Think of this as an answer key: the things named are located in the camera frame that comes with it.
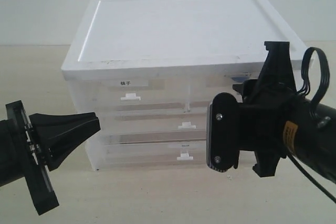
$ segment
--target bolt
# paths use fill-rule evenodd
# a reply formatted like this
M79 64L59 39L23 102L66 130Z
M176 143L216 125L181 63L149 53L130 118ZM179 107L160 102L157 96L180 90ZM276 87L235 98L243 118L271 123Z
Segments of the bolt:
M216 119L217 119L217 121L222 120L223 119L223 115L222 114L217 114L216 115Z
M215 159L216 164L219 164L222 161L221 157L219 157L219 156L215 156L214 159Z

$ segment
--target drawer handle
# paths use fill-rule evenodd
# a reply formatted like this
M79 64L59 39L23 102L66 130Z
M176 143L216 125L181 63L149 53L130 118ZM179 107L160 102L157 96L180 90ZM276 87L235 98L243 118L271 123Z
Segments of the drawer handle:
M141 97L137 97L136 93L127 93L125 97L121 97L120 101L140 101Z
M191 122L183 122L182 125L179 125L178 129L195 129L196 125L192 125Z
M182 153L181 152L181 155L180 157L177 157L176 158L178 161L185 161L185 160L194 160L194 157L193 156L189 156L189 153Z

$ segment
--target white plastic drawer unit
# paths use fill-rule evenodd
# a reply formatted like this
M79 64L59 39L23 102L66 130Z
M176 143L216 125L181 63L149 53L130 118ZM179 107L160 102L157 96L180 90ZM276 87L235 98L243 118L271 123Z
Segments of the white plastic drawer unit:
M306 46L267 0L91 0L62 72L79 113L101 131L86 143L94 169L205 162L215 95L256 78L265 41Z

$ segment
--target beige table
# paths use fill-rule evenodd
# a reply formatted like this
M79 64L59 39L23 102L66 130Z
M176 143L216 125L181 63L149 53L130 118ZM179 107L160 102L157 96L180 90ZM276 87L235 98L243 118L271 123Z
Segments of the beige table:
M336 42L308 42L329 57L336 74ZM74 113L60 73L68 46L0 47L0 118L22 100L28 114ZM311 76L313 90L319 67ZM324 99L336 107L336 79ZM276 177L260 179L242 161L216 173L206 165L93 172L83 146L50 174L60 207L38 216L24 179L0 188L0 223L335 223L335 205L288 161ZM336 185L320 179L333 193Z

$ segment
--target white lid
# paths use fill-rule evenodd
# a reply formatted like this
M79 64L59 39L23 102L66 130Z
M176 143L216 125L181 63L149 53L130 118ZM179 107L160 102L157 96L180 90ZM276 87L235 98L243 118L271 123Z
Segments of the white lid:
M67 80L254 72L264 41L290 41L299 67L306 47L267 0L92 0L62 70Z

